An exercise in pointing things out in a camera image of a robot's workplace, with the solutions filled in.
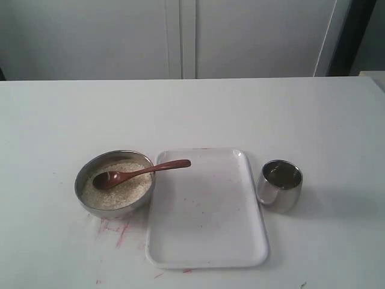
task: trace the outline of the stainless steel bowl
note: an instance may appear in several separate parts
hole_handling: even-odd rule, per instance
[[[82,200],[83,189],[89,176],[100,167],[105,167],[105,166],[108,166],[109,164],[116,163],[122,160],[132,160],[135,163],[142,164],[144,167],[153,166],[152,162],[145,155],[135,151],[121,150],[121,151],[106,152],[105,154],[99,155],[98,157],[89,161],[78,173],[78,176],[76,177],[76,180],[75,180],[75,194],[76,194],[76,197],[78,197],[80,204],[92,215],[95,215],[98,217],[105,217],[108,219],[123,217],[127,213],[144,205],[150,199],[152,191],[155,186],[155,173],[151,173],[151,179],[152,179],[151,186],[145,192],[145,194],[135,202],[123,208],[114,209],[114,210],[101,210],[101,209],[88,206],[83,202]]]

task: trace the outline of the stainless steel cup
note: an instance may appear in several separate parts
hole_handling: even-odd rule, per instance
[[[285,213],[297,202],[302,183],[303,175],[297,166],[283,160],[269,161],[257,182],[258,201],[268,210]]]

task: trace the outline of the uncooked rice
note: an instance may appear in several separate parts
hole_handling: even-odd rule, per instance
[[[150,188],[152,181],[150,173],[136,176],[108,190],[98,190],[94,187],[92,181],[98,174],[110,170],[134,172],[141,169],[144,169],[141,164],[123,161],[95,171],[85,183],[82,194],[83,203],[96,209],[113,210],[135,202]]]

